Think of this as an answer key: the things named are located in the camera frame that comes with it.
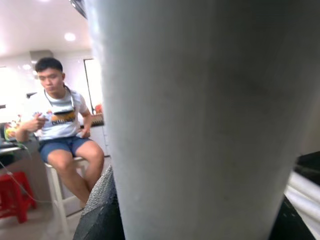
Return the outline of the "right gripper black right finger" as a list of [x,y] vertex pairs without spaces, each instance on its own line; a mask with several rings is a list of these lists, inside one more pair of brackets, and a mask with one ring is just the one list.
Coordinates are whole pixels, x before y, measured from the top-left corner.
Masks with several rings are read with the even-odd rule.
[[272,240],[314,240],[311,229],[301,215],[317,219],[317,204],[295,193],[284,195],[271,231]]

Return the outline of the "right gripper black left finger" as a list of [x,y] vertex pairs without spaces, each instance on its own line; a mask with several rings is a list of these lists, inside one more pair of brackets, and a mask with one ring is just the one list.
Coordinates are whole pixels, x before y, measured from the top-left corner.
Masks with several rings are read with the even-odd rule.
[[111,165],[94,185],[81,214],[73,239],[125,239],[113,168]]

